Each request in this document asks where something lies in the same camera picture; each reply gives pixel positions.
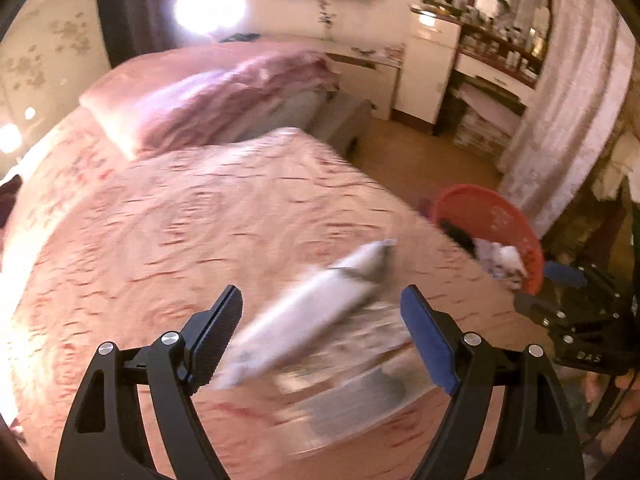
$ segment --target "bright light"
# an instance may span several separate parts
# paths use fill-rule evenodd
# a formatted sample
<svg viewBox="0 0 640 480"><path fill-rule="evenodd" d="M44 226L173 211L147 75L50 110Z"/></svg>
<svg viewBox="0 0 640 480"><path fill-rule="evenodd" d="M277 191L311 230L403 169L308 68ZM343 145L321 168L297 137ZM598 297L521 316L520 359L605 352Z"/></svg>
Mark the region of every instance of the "bright light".
<svg viewBox="0 0 640 480"><path fill-rule="evenodd" d="M196 34L210 34L220 27L234 27L246 10L245 0L178 0L175 19Z"/></svg>
<svg viewBox="0 0 640 480"><path fill-rule="evenodd" d="M0 152L13 153L22 146L22 136L18 126L5 124L0 128Z"/></svg>
<svg viewBox="0 0 640 480"><path fill-rule="evenodd" d="M435 27L436 26L435 14L431 14L430 12L428 12L427 14L421 14L420 23L422 23L425 27Z"/></svg>

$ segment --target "door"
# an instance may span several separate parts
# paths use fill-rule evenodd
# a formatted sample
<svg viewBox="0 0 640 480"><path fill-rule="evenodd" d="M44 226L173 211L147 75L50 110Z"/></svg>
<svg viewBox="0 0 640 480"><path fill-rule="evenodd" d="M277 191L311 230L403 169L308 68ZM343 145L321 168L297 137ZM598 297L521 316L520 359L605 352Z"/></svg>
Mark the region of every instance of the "door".
<svg viewBox="0 0 640 480"><path fill-rule="evenodd" d="M435 124L454 54L454 49L433 41L409 38L396 108Z"/></svg>

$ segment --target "lamp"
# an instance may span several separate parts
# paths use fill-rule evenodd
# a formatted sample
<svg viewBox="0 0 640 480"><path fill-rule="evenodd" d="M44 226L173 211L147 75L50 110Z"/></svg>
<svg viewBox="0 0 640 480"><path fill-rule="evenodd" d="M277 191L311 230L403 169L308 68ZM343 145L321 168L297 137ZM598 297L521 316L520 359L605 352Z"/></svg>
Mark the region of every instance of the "lamp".
<svg viewBox="0 0 640 480"><path fill-rule="evenodd" d="M204 36L236 26L245 10L245 0L178 0L174 7L181 26Z"/></svg>
<svg viewBox="0 0 640 480"><path fill-rule="evenodd" d="M7 123L0 127L0 152L13 153L22 146L22 136L18 126Z"/></svg>

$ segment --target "pink bedspread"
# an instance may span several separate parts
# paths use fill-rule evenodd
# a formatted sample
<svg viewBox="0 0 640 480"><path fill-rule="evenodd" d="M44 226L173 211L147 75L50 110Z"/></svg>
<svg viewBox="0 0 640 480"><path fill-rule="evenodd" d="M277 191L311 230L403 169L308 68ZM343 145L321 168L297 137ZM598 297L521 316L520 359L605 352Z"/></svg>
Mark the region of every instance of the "pink bedspread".
<svg viewBox="0 0 640 480"><path fill-rule="evenodd" d="M416 283L463 330L506 348L536 340L510 295L464 251L300 132L171 152L113 175L51 235L12 320L20 420L45 475L52 478L68 409L101 342L147 345L210 308L229 283L242 290L244 326L307 266L382 238L398 241L385 299ZM408 478L448 399L432 390L368 433L289 462L270 428L291 402L264 380L194 397L234 480ZM142 407L152 420L148 391ZM157 427L146 429L156 465L170 475Z"/></svg>
<svg viewBox="0 0 640 480"><path fill-rule="evenodd" d="M91 112L76 108L28 153L25 183L4 236L0 307L11 313L49 235L69 211L111 173L126 165Z"/></svg>
<svg viewBox="0 0 640 480"><path fill-rule="evenodd" d="M235 142L300 91L337 86L328 58L295 43L225 43L133 59L80 98L131 159Z"/></svg>

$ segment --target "laundry basket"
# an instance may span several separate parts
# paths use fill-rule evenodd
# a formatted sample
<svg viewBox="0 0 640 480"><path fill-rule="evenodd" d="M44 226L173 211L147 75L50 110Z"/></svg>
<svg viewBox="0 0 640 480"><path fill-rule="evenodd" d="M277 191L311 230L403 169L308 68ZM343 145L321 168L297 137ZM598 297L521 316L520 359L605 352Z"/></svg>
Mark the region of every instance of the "laundry basket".
<svg viewBox="0 0 640 480"><path fill-rule="evenodd" d="M527 269L522 291L537 294L542 287L542 247L519 209L495 191L463 184L449 187L431 208L431 220L448 220L473 238L514 246Z"/></svg>

